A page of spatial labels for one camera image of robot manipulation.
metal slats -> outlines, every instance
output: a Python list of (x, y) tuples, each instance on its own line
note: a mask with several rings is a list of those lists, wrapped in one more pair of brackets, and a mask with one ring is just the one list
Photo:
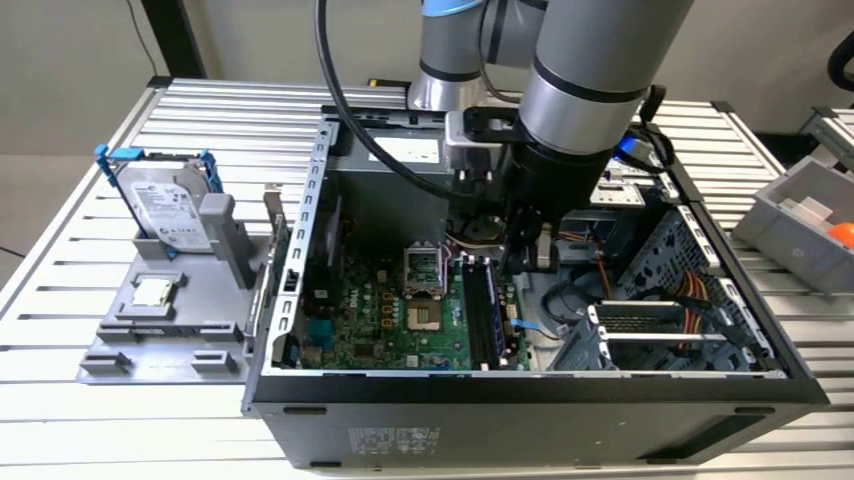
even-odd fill
[[(351, 89), (348, 98), (356, 105), (404, 105), (396, 89)], [(271, 179), (286, 183), (283, 199), (295, 205), (320, 118), (318, 108), (328, 102), (328, 94), (318, 86), (176, 80), (158, 93), (156, 106), (138, 105), (144, 115), (138, 112), (128, 117), (112, 144), (174, 153), (214, 147), (224, 189), (238, 200), (238, 216), (251, 221), (250, 231), (268, 232), (259, 203), (264, 183)], [(761, 152), (745, 140), (738, 124), (709, 103), (666, 102), (655, 122), (674, 138), (679, 158), (713, 215), (719, 216), (723, 226), (731, 226), (753, 203), (754, 191), (777, 175), (767, 167), (769, 160), (759, 158)], [(247, 469), (255, 475), (299, 477), (260, 423), (240, 418), (240, 386), (92, 388), (73, 383), (79, 357), (135, 256), (128, 242), (133, 224), (121, 211), (115, 190), (93, 179), (96, 172), (79, 187), (85, 196), (69, 202), (51, 235), (40, 240), (40, 250), (39, 246), (33, 249), (31, 258), (39, 260), (37, 267), (19, 272), (16, 287), (0, 294), (0, 299), (12, 299), (0, 321), (0, 345), (11, 347), (8, 351), (0, 349), (0, 444), (11, 445), (0, 449), (0, 465), (37, 465), (9, 468), (4, 473), (13, 472), (9, 478), (29, 474), (37, 478), (127, 475), (128, 466), (120, 462), (133, 462), (135, 475), (148, 478), (172, 478), (182, 472), (196, 476), (244, 475)], [(846, 299), (815, 299), (814, 292), (778, 265), (738, 243), (734, 241), (739, 257), (793, 341), (803, 349), (830, 392), (833, 407), (699, 467), (609, 468), (595, 472), (480, 469), (467, 476), (586, 478), (595, 473), (598, 478), (614, 479), (642, 474), (685, 480), (799, 480), (807, 469), (817, 478), (851, 477), (850, 303)], [(61, 462), (92, 463), (71, 466)], [(406, 478), (436, 475), (450, 478), (447, 472), (395, 472)]]

white wall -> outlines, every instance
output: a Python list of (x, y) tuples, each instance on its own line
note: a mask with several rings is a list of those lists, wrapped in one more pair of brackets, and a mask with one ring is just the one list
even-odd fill
[(91, 153), (151, 77), (123, 0), (0, 0), (0, 62), (1, 153)]
[[(218, 59), (214, 73), (236, 80), (322, 81), (312, 0), (186, 2), (194, 28), (210, 27), (200, 44), (203, 54)], [(416, 0), (334, 0), (330, 17), (344, 83), (414, 78)], [(825, 74), (827, 56), (853, 28), (853, 0), (697, 0), (658, 81), (673, 99), (730, 101), (754, 129), (794, 131), (813, 105), (854, 101)], [(499, 86), (523, 88), (524, 72), (495, 71)]]

gray plastic bin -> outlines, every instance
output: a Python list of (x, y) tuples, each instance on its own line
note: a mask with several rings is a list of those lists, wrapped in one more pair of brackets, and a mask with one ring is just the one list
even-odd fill
[(827, 224), (854, 222), (854, 179), (806, 159), (757, 192), (733, 233), (813, 288), (854, 293), (854, 251), (826, 234), (829, 225), (814, 226), (786, 208), (807, 197), (831, 210)]

robotic arm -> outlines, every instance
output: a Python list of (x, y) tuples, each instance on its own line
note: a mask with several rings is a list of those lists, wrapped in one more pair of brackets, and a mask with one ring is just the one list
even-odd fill
[[(511, 270), (551, 269), (548, 249), (560, 219), (589, 203), (691, 4), (693, 0), (424, 0), (422, 73), (410, 89), (411, 108), (451, 111), (483, 101), (484, 51), (491, 62), (532, 63), (518, 110), (468, 108), (464, 114), (468, 139), (507, 147), (500, 199), (503, 263)], [(318, 40), (323, 50), (320, 35)], [(336, 95), (334, 80), (327, 74), (342, 111), (346, 100)], [(348, 126), (374, 151), (358, 125)], [(387, 166), (398, 171), (395, 163)], [(446, 195), (452, 201), (458, 197), (455, 192)]]

blue clip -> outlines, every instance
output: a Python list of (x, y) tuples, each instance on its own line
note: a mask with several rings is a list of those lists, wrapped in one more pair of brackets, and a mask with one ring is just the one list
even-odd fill
[(524, 328), (526, 330), (539, 330), (539, 324), (538, 323), (526, 322), (524, 320), (522, 320), (519, 318), (514, 318), (512, 320), (510, 320), (510, 324), (514, 327)]
[(617, 144), (617, 148), (619, 148), (623, 152), (631, 151), (631, 147), (635, 145), (635, 138), (626, 135), (623, 139)]
[(100, 144), (95, 147), (95, 164), (97, 168), (101, 169), (101, 173), (107, 177), (107, 181), (109, 182), (111, 187), (119, 186), (119, 181), (116, 180), (116, 173), (109, 168), (109, 158), (107, 157), (107, 153), (109, 152), (109, 147), (105, 144)]
[(216, 159), (207, 148), (202, 150), (199, 160), (202, 160), (204, 170), (208, 174), (208, 185), (211, 186), (211, 191), (214, 193), (223, 193), (223, 181), (220, 180), (219, 172), (216, 171)]
[(146, 156), (146, 150), (140, 147), (117, 147), (109, 156), (113, 160), (139, 160)]

